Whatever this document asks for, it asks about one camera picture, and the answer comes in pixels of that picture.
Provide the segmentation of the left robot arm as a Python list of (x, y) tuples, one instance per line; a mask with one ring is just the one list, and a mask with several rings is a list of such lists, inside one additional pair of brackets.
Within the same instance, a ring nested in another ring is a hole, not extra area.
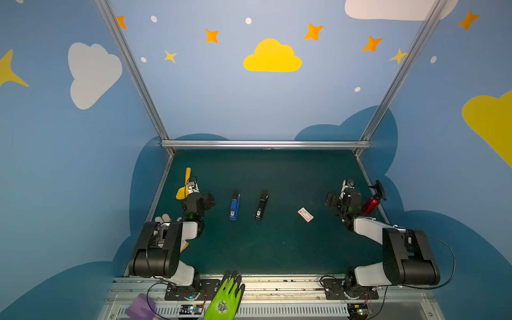
[(205, 228), (205, 212), (215, 206), (212, 193), (191, 193), (181, 201), (181, 220), (146, 222), (139, 235), (128, 265), (130, 276), (155, 278), (176, 288), (200, 288), (199, 274), (181, 261), (186, 241), (201, 236)]

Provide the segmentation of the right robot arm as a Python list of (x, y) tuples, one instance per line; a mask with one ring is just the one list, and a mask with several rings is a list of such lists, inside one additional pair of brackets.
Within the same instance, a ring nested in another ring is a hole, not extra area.
[(328, 193), (325, 205), (336, 210), (341, 222), (353, 233), (366, 237), (382, 248), (382, 261), (351, 267), (344, 281), (346, 291), (392, 285), (437, 285), (441, 274), (427, 235), (368, 217), (361, 210), (361, 193), (346, 188), (340, 194)]

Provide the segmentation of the yellow toy shovel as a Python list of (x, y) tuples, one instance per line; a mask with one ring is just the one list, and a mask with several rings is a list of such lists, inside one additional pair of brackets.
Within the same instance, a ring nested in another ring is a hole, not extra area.
[(188, 183), (191, 177), (191, 168), (187, 167), (185, 170), (185, 183), (184, 186), (180, 187), (177, 191), (175, 198), (177, 200), (184, 200), (189, 193)]

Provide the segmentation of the red black clamp tool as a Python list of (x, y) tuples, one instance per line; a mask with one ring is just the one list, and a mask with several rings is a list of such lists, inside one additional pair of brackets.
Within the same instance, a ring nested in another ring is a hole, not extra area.
[(381, 201), (386, 201), (385, 189), (380, 180), (376, 180), (374, 185), (370, 186), (375, 193), (365, 202), (362, 207), (364, 215), (370, 215), (378, 207)]

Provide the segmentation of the white cotton glove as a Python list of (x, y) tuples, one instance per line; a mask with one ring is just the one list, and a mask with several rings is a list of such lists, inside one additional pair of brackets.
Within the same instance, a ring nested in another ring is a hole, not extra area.
[(168, 214), (163, 214), (162, 216), (158, 216), (154, 219), (154, 222), (162, 224), (162, 225), (169, 225), (171, 223), (175, 222), (182, 222), (182, 217), (178, 217), (177, 220), (172, 220)]

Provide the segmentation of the green black work glove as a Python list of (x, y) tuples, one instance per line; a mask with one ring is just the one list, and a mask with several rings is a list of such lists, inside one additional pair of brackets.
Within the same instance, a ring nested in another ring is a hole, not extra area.
[(227, 271), (215, 297), (205, 312), (205, 320), (234, 320), (245, 291), (242, 276)]

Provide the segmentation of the purple cloth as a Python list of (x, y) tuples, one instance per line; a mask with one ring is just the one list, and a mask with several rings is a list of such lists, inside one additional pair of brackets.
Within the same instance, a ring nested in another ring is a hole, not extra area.
[(125, 314), (133, 320), (154, 320), (156, 318), (156, 306), (147, 294), (141, 293), (127, 308)]

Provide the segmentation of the aluminium frame back bar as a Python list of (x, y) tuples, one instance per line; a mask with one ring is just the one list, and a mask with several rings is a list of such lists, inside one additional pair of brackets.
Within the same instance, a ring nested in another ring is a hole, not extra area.
[(228, 149), (368, 149), (368, 141), (229, 141), (229, 140), (163, 140), (168, 148), (228, 148)]

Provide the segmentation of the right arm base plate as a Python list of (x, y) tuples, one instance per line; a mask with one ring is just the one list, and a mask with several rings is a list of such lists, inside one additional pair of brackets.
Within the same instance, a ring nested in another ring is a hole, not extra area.
[(346, 284), (344, 279), (322, 277), (320, 280), (327, 300), (374, 300), (379, 298), (375, 287)]

